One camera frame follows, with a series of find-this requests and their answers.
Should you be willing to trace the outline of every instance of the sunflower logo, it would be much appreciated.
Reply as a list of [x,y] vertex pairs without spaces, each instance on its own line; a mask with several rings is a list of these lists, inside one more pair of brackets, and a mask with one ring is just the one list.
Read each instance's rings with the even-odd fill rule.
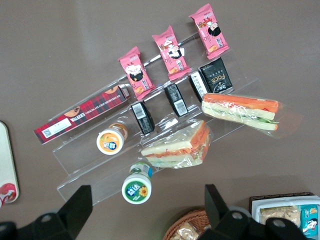
[[146,197],[148,195],[148,189],[146,186],[142,186],[139,190],[139,194],[142,196],[142,197]]

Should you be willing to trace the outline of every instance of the green label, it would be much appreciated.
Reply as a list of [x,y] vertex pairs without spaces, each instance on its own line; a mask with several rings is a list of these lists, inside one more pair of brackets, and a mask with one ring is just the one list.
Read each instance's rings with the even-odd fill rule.
[[134,202],[142,201],[148,194],[148,188],[140,181],[132,181],[125,187],[126,197]]

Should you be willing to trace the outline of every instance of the red plaid box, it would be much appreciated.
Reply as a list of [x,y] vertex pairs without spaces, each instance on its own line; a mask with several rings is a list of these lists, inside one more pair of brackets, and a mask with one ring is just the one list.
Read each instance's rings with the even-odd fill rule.
[[42,144],[69,132],[100,114],[115,108],[129,98],[128,90],[119,85],[100,93],[74,109],[34,130]]

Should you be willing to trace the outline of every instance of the bottle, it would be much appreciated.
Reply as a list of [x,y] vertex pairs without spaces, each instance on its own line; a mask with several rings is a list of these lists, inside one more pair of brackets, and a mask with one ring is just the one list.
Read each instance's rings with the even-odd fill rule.
[[122,123],[116,122],[99,133],[96,139],[96,146],[103,154],[115,155],[121,151],[127,137],[127,127]]
[[137,162],[129,172],[122,185],[122,196],[131,204],[143,204],[151,196],[152,168],[144,162]]

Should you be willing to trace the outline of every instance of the teal package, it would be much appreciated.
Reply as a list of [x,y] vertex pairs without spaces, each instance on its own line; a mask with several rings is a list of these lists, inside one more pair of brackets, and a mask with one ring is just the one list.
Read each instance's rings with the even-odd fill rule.
[[301,205],[300,229],[306,237],[318,234],[318,205]]

